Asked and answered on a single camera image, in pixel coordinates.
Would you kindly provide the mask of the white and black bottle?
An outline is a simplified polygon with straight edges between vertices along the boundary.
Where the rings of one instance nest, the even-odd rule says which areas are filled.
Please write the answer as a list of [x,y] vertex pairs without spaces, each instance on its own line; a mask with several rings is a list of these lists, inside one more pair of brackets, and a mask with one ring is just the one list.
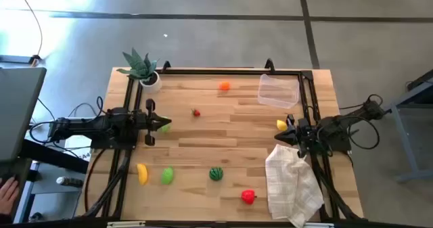
[[77,187],[80,188],[84,185],[84,181],[81,179],[75,179],[71,177],[58,177],[56,179],[56,183],[58,185],[67,186],[67,187]]

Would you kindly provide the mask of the black aluminium table frame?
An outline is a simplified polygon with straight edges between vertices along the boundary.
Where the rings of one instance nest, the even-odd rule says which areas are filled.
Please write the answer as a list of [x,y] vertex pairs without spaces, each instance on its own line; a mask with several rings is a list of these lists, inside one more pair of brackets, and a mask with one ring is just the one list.
[[[260,104],[258,68],[168,68],[161,72],[162,88],[152,95],[160,116],[172,120],[170,131],[155,133],[156,144],[139,139],[131,156],[120,219],[150,225],[188,223],[218,227],[271,225],[267,204],[265,160],[276,145],[276,122],[288,114],[322,118],[338,114],[338,102],[329,70],[279,69],[273,78],[302,79],[300,99],[290,109]],[[228,81],[230,90],[221,91]],[[192,110],[200,111],[195,117]],[[140,185],[137,164],[145,164],[148,180]],[[162,171],[173,167],[171,184],[161,184]],[[223,178],[209,177],[212,167]],[[241,199],[253,189],[252,205]]]

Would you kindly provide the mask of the white printed box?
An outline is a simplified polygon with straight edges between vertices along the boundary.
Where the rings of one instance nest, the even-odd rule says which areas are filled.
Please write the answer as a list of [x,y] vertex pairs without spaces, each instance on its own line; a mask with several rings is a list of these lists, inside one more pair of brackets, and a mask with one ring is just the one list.
[[91,140],[82,135],[74,135],[65,140],[64,147],[72,151],[83,160],[89,161],[91,157]]

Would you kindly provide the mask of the blue-gray desk frame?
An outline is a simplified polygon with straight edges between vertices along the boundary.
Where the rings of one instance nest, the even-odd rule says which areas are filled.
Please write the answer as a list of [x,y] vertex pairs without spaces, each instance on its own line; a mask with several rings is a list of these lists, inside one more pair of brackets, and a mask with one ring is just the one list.
[[32,163],[30,169],[37,171],[37,180],[25,183],[14,223],[27,222],[36,212],[42,214],[44,221],[72,218],[81,189],[59,185],[56,180],[59,177],[83,180],[84,174],[39,162]]
[[410,166],[396,180],[433,178],[433,69],[409,81],[405,89],[388,106]]

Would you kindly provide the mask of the white plant pot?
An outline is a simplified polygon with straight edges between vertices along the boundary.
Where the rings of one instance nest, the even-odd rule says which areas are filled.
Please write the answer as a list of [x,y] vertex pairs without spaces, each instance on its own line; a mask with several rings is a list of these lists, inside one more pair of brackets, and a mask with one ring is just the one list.
[[162,88],[162,80],[157,72],[153,72],[148,81],[140,79],[139,82],[145,93],[157,93]]

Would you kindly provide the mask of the yellow toy banana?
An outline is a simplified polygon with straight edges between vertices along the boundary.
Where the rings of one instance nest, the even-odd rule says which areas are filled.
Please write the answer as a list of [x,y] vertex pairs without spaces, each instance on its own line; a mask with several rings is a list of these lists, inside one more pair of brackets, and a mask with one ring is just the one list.
[[148,180],[148,171],[145,164],[137,164],[138,180],[140,185],[145,185]]

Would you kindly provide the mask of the white checked cloth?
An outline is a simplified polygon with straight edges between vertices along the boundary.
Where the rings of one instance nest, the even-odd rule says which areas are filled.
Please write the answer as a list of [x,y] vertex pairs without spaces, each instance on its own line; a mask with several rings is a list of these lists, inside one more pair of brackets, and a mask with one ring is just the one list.
[[277,144],[265,160],[267,201],[273,219],[303,228],[324,205],[312,168],[297,150]]

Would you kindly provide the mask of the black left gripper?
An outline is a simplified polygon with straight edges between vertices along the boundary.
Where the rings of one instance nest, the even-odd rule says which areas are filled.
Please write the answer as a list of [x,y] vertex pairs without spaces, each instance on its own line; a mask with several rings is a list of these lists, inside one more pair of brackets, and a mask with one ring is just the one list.
[[153,99],[145,101],[145,108],[147,112],[142,110],[135,111],[135,128],[138,130],[147,130],[145,134],[145,144],[148,146],[155,145],[155,138],[152,136],[152,131],[161,131],[161,127],[170,124],[171,119],[165,116],[159,116],[154,112],[156,104]]

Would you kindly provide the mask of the clear plastic tupperware container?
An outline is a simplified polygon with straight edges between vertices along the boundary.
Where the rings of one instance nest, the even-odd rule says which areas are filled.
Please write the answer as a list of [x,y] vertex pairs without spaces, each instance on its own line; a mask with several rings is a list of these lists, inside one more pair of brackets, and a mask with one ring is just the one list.
[[278,79],[266,74],[260,76],[257,100],[260,104],[290,109],[299,101],[300,89],[297,78]]

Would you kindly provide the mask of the green leafy plant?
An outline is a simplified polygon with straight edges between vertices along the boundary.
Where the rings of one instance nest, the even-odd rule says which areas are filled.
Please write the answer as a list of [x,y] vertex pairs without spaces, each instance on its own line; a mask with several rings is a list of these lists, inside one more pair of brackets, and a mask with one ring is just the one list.
[[123,52],[122,55],[130,66],[130,69],[119,68],[117,69],[118,72],[146,82],[150,81],[156,71],[158,60],[151,61],[148,53],[142,59],[134,48],[131,49],[131,54]]

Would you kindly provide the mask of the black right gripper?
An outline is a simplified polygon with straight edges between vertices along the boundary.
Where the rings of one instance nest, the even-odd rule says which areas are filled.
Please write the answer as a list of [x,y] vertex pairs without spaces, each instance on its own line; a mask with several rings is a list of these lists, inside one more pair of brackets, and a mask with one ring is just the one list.
[[292,114],[288,114],[286,118],[288,129],[274,136],[278,141],[282,141],[289,145],[298,146],[298,157],[305,157],[315,144],[315,132],[306,118],[298,120],[295,125],[295,118]]

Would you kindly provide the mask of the black desk crossbar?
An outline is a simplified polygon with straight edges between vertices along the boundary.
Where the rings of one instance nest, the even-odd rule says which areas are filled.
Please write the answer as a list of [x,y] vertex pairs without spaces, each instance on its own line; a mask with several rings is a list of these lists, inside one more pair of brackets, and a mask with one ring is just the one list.
[[21,150],[18,152],[19,157],[30,158],[50,164],[60,168],[73,170],[77,173],[85,174],[87,172],[88,162],[75,156],[53,150],[39,143],[25,139],[22,142]]

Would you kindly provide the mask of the red toy bell pepper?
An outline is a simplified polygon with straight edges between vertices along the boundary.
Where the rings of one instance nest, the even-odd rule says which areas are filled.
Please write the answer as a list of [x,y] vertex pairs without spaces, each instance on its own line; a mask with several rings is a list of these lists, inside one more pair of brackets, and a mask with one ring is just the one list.
[[241,193],[241,199],[245,204],[252,205],[256,199],[256,193],[253,189],[243,190]]

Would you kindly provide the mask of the person's hand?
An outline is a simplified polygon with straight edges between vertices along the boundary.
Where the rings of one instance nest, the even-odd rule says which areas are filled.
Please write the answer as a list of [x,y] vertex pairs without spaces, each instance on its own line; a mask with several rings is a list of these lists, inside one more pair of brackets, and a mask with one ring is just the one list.
[[14,178],[9,178],[0,187],[0,221],[10,223],[12,220],[12,209],[20,193],[19,183]]

